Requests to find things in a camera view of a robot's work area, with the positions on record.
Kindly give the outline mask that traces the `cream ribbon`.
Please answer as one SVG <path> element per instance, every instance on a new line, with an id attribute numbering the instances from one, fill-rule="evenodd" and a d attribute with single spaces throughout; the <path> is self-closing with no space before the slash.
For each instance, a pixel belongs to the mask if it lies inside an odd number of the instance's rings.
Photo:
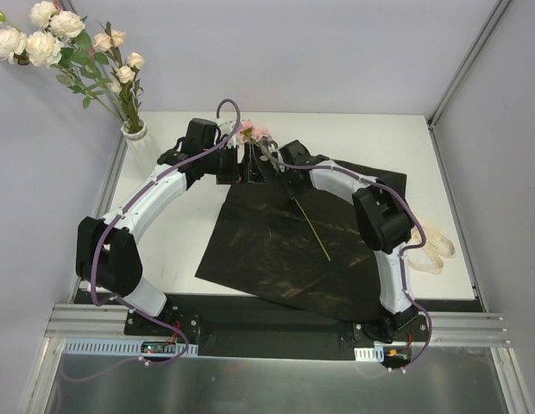
<path id="1" fill-rule="evenodd" d="M 439 275 L 444 270 L 445 261 L 456 257 L 456 247 L 448 237 L 433 227 L 423 226 L 423 231 L 425 244 L 408 254 L 407 264 L 412 270 Z"/>

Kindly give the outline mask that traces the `peach rosebud flower stem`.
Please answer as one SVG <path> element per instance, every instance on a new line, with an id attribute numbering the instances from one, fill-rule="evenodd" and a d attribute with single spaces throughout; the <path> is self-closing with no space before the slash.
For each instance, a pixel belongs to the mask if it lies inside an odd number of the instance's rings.
<path id="1" fill-rule="evenodd" d="M 109 87 L 119 97 L 129 131 L 135 133 L 141 128 L 142 121 L 139 110 L 143 88 L 139 74 L 145 59 L 135 52 L 123 56 L 121 47 L 126 40 L 124 31 L 114 29 L 110 22 L 102 25 L 102 30 L 92 40 L 95 61 L 109 67 Z"/>

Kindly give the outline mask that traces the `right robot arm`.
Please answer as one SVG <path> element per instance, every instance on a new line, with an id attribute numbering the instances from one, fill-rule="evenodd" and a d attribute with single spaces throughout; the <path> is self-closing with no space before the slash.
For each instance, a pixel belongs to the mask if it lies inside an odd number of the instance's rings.
<path id="1" fill-rule="evenodd" d="M 409 284 L 405 252 L 417 225 L 405 196 L 374 175 L 354 172 L 323 155 L 313 156 L 299 141 L 278 148 L 269 143 L 268 156 L 292 195 L 325 191 L 354 207 L 364 244 L 374 252 L 380 281 L 381 315 L 362 331 L 383 343 L 399 340 L 418 315 Z"/>

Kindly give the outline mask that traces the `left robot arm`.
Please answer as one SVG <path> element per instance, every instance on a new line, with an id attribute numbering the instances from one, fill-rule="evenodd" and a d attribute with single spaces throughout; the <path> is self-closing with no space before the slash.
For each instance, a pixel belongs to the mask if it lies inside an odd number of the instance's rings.
<path id="1" fill-rule="evenodd" d="M 241 143 L 266 137 L 248 121 L 193 118 L 175 147 L 161 154 L 145 181 L 116 209 L 100 218 L 86 217 L 78 226 L 76 274 L 90 285 L 92 302 L 100 306 L 98 289 L 145 314 L 154 335 L 173 327 L 173 305 L 143 274 L 138 242 L 156 217 L 175 198 L 205 175 L 222 183 L 239 183 L 244 174 L 237 161 Z"/>

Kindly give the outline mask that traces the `pink and white flower bouquet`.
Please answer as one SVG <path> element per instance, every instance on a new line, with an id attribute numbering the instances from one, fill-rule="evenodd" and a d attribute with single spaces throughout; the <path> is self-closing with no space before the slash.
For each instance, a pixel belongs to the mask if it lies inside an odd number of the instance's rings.
<path id="1" fill-rule="evenodd" d="M 256 127 L 251 121 L 244 121 L 240 123 L 239 131 L 237 132 L 237 139 L 242 144 L 245 143 L 253 143 L 255 145 L 259 145 L 260 141 L 266 138 L 269 141 L 272 139 L 269 131 L 267 128 L 264 127 Z M 312 234 L 314 235 L 316 241 L 318 242 L 318 245 L 320 246 L 321 250 L 324 253 L 324 256 L 326 257 L 327 261 L 331 262 L 331 257 L 323 244 L 321 238 L 318 235 L 318 232 L 314 228 L 312 221 L 307 216 L 304 208 L 300 204 L 298 200 L 295 201 L 296 205 L 299 208 L 299 211 L 301 212 L 303 218 L 306 220 L 308 226 L 310 227 L 310 230 L 312 231 Z"/>

